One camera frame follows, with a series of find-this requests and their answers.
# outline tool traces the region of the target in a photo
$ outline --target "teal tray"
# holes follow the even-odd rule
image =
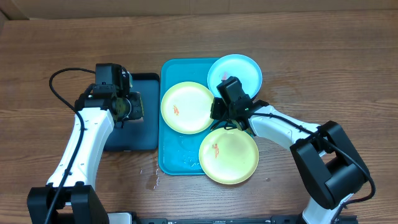
[[[207,74],[218,58],[172,59],[162,67],[160,99],[165,92],[181,82],[207,86]],[[199,148],[210,133],[210,127],[198,134],[181,134],[171,129],[159,113],[159,167],[169,175],[203,175]]]

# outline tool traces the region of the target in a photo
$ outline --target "orange hand print on plate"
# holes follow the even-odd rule
[[[174,114],[178,116],[180,114],[180,112],[178,111],[177,106],[174,105],[173,109],[174,109]]]
[[[212,148],[215,149],[215,152],[216,152],[216,159],[217,159],[217,156],[218,156],[218,154],[220,153],[220,149],[218,148],[217,144],[212,145]]]
[[[224,72],[224,75],[223,75],[223,78],[221,79],[221,81],[225,81],[227,79],[227,75],[228,75],[228,72]]]

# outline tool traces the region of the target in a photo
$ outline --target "yellow plate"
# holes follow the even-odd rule
[[[213,99],[211,91],[199,83],[178,83],[163,96],[160,112],[174,131],[196,134],[213,122],[210,118]]]
[[[248,179],[259,163],[253,138],[238,129],[219,128],[208,134],[199,149],[205,174],[221,184],[237,184]]]

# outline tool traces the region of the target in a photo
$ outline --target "plate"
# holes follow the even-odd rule
[[[238,184],[256,170],[259,150],[248,133],[219,128],[202,141],[199,161],[205,174],[212,180],[221,184]]]
[[[182,82],[166,91],[160,112],[166,124],[182,134],[196,134],[208,128],[214,96],[195,82]]]
[[[232,54],[218,59],[207,75],[207,85],[214,97],[221,98],[217,86],[227,78],[237,77],[242,89],[250,98],[254,98],[261,88],[262,73],[258,64],[245,55]]]

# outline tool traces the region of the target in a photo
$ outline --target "wooden table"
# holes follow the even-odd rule
[[[233,53],[262,68],[260,99],[304,121],[342,124],[377,185],[371,201],[343,213],[361,223],[396,223],[398,11],[6,22],[0,36],[0,222],[30,223],[27,194],[45,185],[69,140],[73,113],[48,87],[53,72],[114,62],[160,74],[171,58]],[[93,80],[70,72],[54,85],[74,102]],[[243,184],[156,175],[157,151],[105,152],[96,192],[107,211],[134,210],[140,217],[300,213],[309,195],[290,152],[266,139],[256,142],[259,166]],[[366,184],[356,197],[369,189]]]

